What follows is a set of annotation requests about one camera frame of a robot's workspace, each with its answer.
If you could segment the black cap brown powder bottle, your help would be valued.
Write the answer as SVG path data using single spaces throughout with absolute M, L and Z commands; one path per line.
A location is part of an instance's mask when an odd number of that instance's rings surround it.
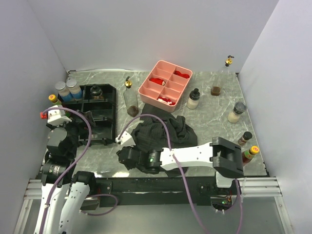
M 93 100 L 104 99 L 102 89 L 96 84 L 92 85 L 90 89 L 90 95 L 91 95 L 91 99 Z

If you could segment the red yellow cap sauce bottle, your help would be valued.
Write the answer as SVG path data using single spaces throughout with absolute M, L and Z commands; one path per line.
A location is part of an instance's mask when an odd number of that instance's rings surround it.
M 61 101 L 54 94 L 49 95 L 48 99 L 52 105 L 62 105 Z

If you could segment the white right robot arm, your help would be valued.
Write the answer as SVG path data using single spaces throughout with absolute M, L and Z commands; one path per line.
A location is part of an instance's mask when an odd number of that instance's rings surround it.
M 181 166 L 210 167 L 216 170 L 214 190 L 225 194 L 234 179 L 244 177 L 241 147 L 221 137 L 200 146 L 172 149 L 160 148 L 143 152 L 135 148 L 133 138 L 125 133 L 116 138 L 122 149 L 117 152 L 118 160 L 127 170 L 139 169 L 146 174 L 159 174 Z

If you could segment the red label sauce bottle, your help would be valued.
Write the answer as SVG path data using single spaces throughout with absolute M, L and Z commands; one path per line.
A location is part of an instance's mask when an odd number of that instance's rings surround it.
M 243 166 L 247 165 L 254 158 L 254 156 L 258 154 L 259 152 L 260 152 L 259 147 L 256 145 L 242 152 Z

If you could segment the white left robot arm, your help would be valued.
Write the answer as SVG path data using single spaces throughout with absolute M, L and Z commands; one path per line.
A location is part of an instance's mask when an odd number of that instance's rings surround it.
M 48 134 L 49 159 L 42 167 L 36 234 L 70 234 L 85 198 L 98 189 L 94 173 L 73 173 L 81 159 L 77 156 L 80 132 L 67 111 L 55 105 L 41 113 L 53 129 Z

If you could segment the blue label spice jar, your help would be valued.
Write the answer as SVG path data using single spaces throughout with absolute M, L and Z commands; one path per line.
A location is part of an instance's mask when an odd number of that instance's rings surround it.
M 60 95 L 60 97 L 62 98 L 64 102 L 69 102 L 69 101 L 74 100 L 72 94 L 70 93 L 64 81 L 57 82 L 55 84 L 55 89 L 57 90 L 58 94 Z
M 75 79 L 69 79 L 66 82 L 66 86 L 69 89 L 71 95 L 76 101 L 83 99 L 83 93 L 81 87 L 77 84 Z

